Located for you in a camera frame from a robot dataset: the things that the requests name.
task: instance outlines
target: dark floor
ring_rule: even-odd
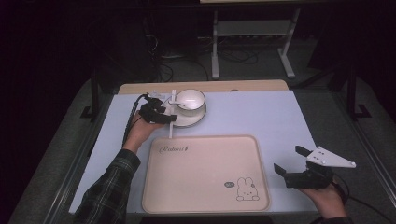
[[[0,222],[5,223],[29,184],[37,165],[49,147],[78,90],[90,79],[94,68],[99,67],[101,69],[98,71],[99,76],[114,71],[120,74],[118,75],[119,78],[116,78],[116,80],[110,79],[110,81],[108,81],[108,77],[100,77],[101,84],[106,91],[116,89],[121,82],[151,79],[152,72],[156,70],[142,71],[148,74],[144,78],[126,77],[123,73],[128,74],[129,72],[120,71],[125,70],[124,63],[120,66],[122,57],[112,57],[107,53],[112,52],[111,50],[117,52],[119,46],[110,45],[108,46],[109,49],[100,48],[101,41],[104,40],[101,38],[92,39],[87,32],[92,29],[92,34],[96,34],[96,29],[113,24],[105,23],[105,21],[117,23],[122,20],[118,17],[110,17],[111,20],[107,20],[108,17],[105,17],[104,20],[103,15],[98,16],[91,12],[81,13],[77,10],[76,2],[73,1],[6,1],[1,4],[1,60],[2,71],[5,71],[2,72],[2,95],[5,96],[2,99],[4,100],[3,104],[6,105],[4,106],[6,115],[2,116],[2,123],[6,125],[2,125],[4,129],[2,133],[6,133],[6,135],[0,156],[0,182],[2,183],[0,188],[0,194],[2,195]],[[358,52],[357,57],[362,59],[360,63],[362,69],[358,69],[358,76],[373,87],[375,94],[378,96],[377,99],[374,98],[374,100],[377,100],[375,102],[378,103],[379,101],[387,109],[388,114],[387,112],[385,115],[381,114],[380,118],[387,118],[388,115],[391,115],[391,118],[395,119],[394,108],[396,104],[394,104],[394,98],[391,96],[396,95],[394,93],[396,89],[392,85],[396,81],[395,76],[391,73],[391,65],[394,64],[392,62],[396,59],[396,56],[394,56],[396,50],[392,50],[394,45],[390,44],[392,43],[390,40],[394,39],[395,34],[385,32],[394,20],[393,17],[389,16],[390,13],[387,13],[392,11],[393,8],[394,5],[387,5],[385,2],[384,5],[373,7],[373,12],[364,17],[366,20],[370,20],[371,23],[366,23],[371,26],[370,29],[361,28],[362,30],[365,29],[368,35],[362,35],[363,38],[358,41],[361,51]],[[119,31],[123,28],[116,27],[114,29]],[[312,46],[315,46],[317,41],[316,38],[306,38],[317,34],[317,32],[309,32],[312,31],[310,29],[307,30],[306,34],[304,32],[300,33],[297,36],[297,41],[290,47],[290,57],[293,59],[292,65],[297,69],[296,73],[300,75],[294,80],[288,80],[290,86],[298,84],[320,71],[306,67],[312,54]],[[127,37],[116,36],[118,38],[116,42]],[[151,41],[148,42],[150,48],[153,47]],[[238,40],[227,41],[229,41],[231,47],[233,45],[240,47]],[[244,39],[242,41],[244,42],[243,46],[247,44],[250,47],[242,53],[241,51],[232,51],[233,48],[231,48],[231,51],[229,49],[223,51],[224,55],[229,56],[223,59],[224,62],[228,62],[230,59],[231,61],[241,61],[246,57],[248,57],[248,60],[245,63],[228,63],[225,67],[220,65],[222,80],[255,79],[257,77],[285,78],[283,70],[279,69],[281,68],[280,60],[274,56],[273,49],[278,43],[277,40],[264,39],[263,42],[258,40],[259,43],[255,41]],[[187,48],[189,54],[187,62],[189,63],[184,60],[183,68],[178,65],[180,63],[178,60],[166,61],[165,65],[173,69],[173,81],[206,80],[205,70],[210,75],[210,59],[205,54],[207,48],[203,47],[209,43],[199,40],[199,45],[197,45],[200,46],[199,50],[197,48]],[[166,56],[165,52],[169,53],[169,50],[161,52]],[[230,58],[230,52],[234,52],[236,55]],[[254,63],[258,52],[261,55],[260,59],[268,58],[269,60]],[[175,55],[172,50],[170,50],[170,55]],[[127,70],[141,69],[131,66],[127,67]],[[163,79],[167,79],[171,74],[171,70],[166,66],[161,66]],[[248,75],[238,72],[240,68]],[[367,73],[375,74],[375,76],[368,76]],[[315,83],[314,86],[323,87],[322,82],[326,82],[328,80],[326,78]],[[365,130],[372,136],[372,139],[370,139],[372,143],[380,147],[387,147],[388,145],[385,143],[394,141],[394,139],[389,140],[386,134],[389,129],[379,125],[376,121],[361,119],[361,123],[374,127]],[[385,164],[392,163],[393,154],[387,154],[384,151],[378,153]],[[392,169],[389,167],[389,171],[395,174],[395,170]]]

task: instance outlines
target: black cable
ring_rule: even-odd
[[[168,65],[166,65],[166,64],[163,64],[163,63],[161,63],[159,66],[166,67],[167,69],[170,70],[170,73],[167,73],[167,72],[163,71],[163,70],[160,68],[160,82],[162,82],[162,81],[163,81],[163,82],[169,82],[169,81],[173,80],[173,76],[174,76],[174,71],[173,71],[173,69],[172,69],[170,66],[168,66]],[[169,78],[168,78],[168,79],[164,79],[164,78],[163,78],[163,73],[166,74],[166,75],[169,75]]]
[[[375,211],[376,213],[378,213],[382,218],[384,218],[388,223],[393,224],[392,220],[390,220],[390,218],[388,218],[384,213],[382,213],[381,211],[379,211],[378,209],[376,209],[375,207],[373,207],[372,205],[363,202],[360,199],[357,199],[353,196],[350,195],[350,190],[349,190],[349,186],[347,185],[347,182],[340,176],[337,174],[334,174],[338,179],[341,180],[341,182],[343,182],[344,187],[346,188],[346,191],[344,191],[340,185],[332,182],[331,184],[339,191],[340,193],[340,197],[343,200],[343,204],[345,204],[347,202],[348,199],[353,200],[357,203],[361,203],[362,205],[366,206],[367,208],[372,209],[373,211]],[[310,224],[317,224],[320,221],[323,220],[323,217],[319,217],[315,220],[313,220]]]
[[[206,81],[209,81],[209,74],[207,73],[207,71],[206,71],[206,68],[201,64],[201,63],[198,63],[198,62],[196,62],[195,60],[192,60],[192,59],[188,59],[188,58],[175,58],[175,59],[168,59],[167,60],[167,62],[164,62],[164,63],[173,63],[173,62],[190,62],[190,63],[196,63],[196,64],[198,64],[200,67],[202,67],[202,69],[204,70],[204,72],[205,72],[205,76],[206,76]]]
[[[363,202],[362,200],[359,200],[359,199],[357,199],[357,198],[355,198],[355,197],[353,197],[353,196],[349,196],[349,198],[350,198],[350,200],[353,200],[353,201],[355,201],[355,202],[357,202],[357,203],[361,203],[361,204],[365,205],[366,207],[372,209],[373,211],[377,212],[382,218],[386,219],[387,222],[389,222],[390,224],[393,223],[392,220],[390,220],[390,218],[388,218],[385,214],[383,214],[381,211],[379,211],[378,209],[374,208],[374,207],[371,206],[370,204],[365,203],[365,202]]]
[[[222,58],[223,60],[232,62],[232,63],[243,63],[243,64],[255,64],[259,61],[259,54],[264,51],[264,49],[266,47],[268,47],[269,45],[273,44],[275,41],[277,41],[279,39],[279,37],[273,37],[273,39],[268,42],[267,44],[265,44],[263,46],[263,49],[255,52],[253,50],[246,50],[246,48],[244,46],[242,46],[243,50],[241,52],[245,53],[247,55],[246,58],[238,58],[236,56],[234,56],[232,53],[227,53],[225,51],[218,51],[218,55],[220,56],[220,58]],[[255,60],[251,63],[247,63],[248,60],[254,58]]]
[[[137,106],[139,105],[139,101],[140,99],[142,99],[143,97],[145,97],[146,94],[140,95],[139,97],[137,97],[137,100],[134,102],[134,107],[132,108],[131,114],[129,115],[128,118],[128,122],[126,123],[126,127],[125,127],[125,131],[124,131],[124,136],[122,138],[122,145],[125,144],[126,139],[128,137],[128,133],[131,130],[131,128],[134,126],[134,124],[136,123],[136,121],[131,125],[132,123],[132,119],[134,118],[134,113],[136,113],[136,109]]]

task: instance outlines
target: cable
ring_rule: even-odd
[[[167,69],[170,70],[170,73],[167,73],[167,72],[163,71],[160,68],[160,70],[161,70],[160,71],[160,82],[169,82],[169,81],[173,80],[173,75],[174,75],[173,69],[170,66],[168,66],[166,64],[163,64],[163,63],[161,63],[160,66],[166,67]],[[169,75],[169,78],[168,79],[163,79],[163,73],[166,74],[166,75]]]
[[[232,62],[232,63],[255,64],[255,63],[257,63],[257,62],[259,61],[259,54],[260,54],[262,51],[264,51],[264,49],[265,49],[266,47],[268,47],[269,45],[273,44],[273,43],[274,43],[275,41],[277,41],[279,38],[280,38],[280,36],[273,36],[273,37],[272,37],[272,40],[269,41],[268,43],[266,43],[266,44],[263,46],[263,49],[261,49],[261,50],[259,50],[259,51],[257,51],[257,52],[255,52],[255,51],[253,51],[253,50],[246,50],[246,48],[244,47],[244,45],[242,45],[242,49],[243,49],[243,50],[240,50],[240,51],[243,52],[243,53],[245,53],[245,54],[247,55],[247,57],[245,57],[245,58],[238,58],[238,57],[236,57],[236,56],[233,55],[233,52],[227,53],[227,52],[224,51],[224,50],[218,51],[218,55],[219,55],[223,60],[226,60],[226,61],[229,61],[229,62]],[[248,60],[250,60],[250,59],[252,59],[252,58],[254,58],[254,61],[248,63]]]
[[[173,63],[173,62],[182,62],[182,61],[198,64],[200,67],[202,67],[202,69],[203,69],[204,72],[205,72],[206,81],[209,81],[209,74],[207,73],[206,68],[205,68],[201,63],[198,63],[198,62],[196,62],[195,60],[187,59],[187,58],[178,58],[178,59],[169,59],[168,62],[164,62],[164,63]],[[163,66],[167,66],[169,69],[171,69],[171,67],[168,66],[168,65],[165,65],[165,64],[163,64],[163,63],[162,63],[162,65],[163,65]]]
[[[129,115],[128,122],[126,123],[125,131],[124,131],[124,136],[122,138],[122,145],[125,144],[126,139],[128,137],[128,133],[131,130],[131,128],[136,124],[136,121],[131,125],[132,119],[134,118],[134,113],[136,113],[137,106],[139,105],[140,99],[145,97],[146,94],[140,95],[137,97],[137,100],[134,102],[134,107],[132,108],[131,114]]]
[[[373,207],[372,205],[363,202],[360,199],[357,199],[353,196],[350,195],[350,190],[349,190],[349,186],[347,185],[347,182],[340,176],[337,174],[334,174],[338,179],[341,180],[341,182],[343,182],[344,187],[346,188],[346,192],[341,188],[340,185],[332,182],[331,184],[340,192],[340,197],[343,200],[343,204],[345,204],[347,202],[348,199],[353,200],[357,203],[361,203],[362,205],[366,206],[367,208],[372,209],[373,211],[375,211],[376,213],[378,213],[382,218],[384,218],[388,223],[393,224],[392,220],[390,220],[390,218],[388,218],[384,213],[382,213],[381,211],[379,211],[377,208]],[[317,219],[313,220],[310,224],[317,224],[320,221],[323,220],[323,217],[318,217]]]
[[[151,56],[154,56],[154,52],[158,48],[158,39],[154,35],[146,35],[146,37],[150,37],[150,38],[153,38],[155,40],[154,47],[151,50],[148,51],[148,53],[151,54]]]

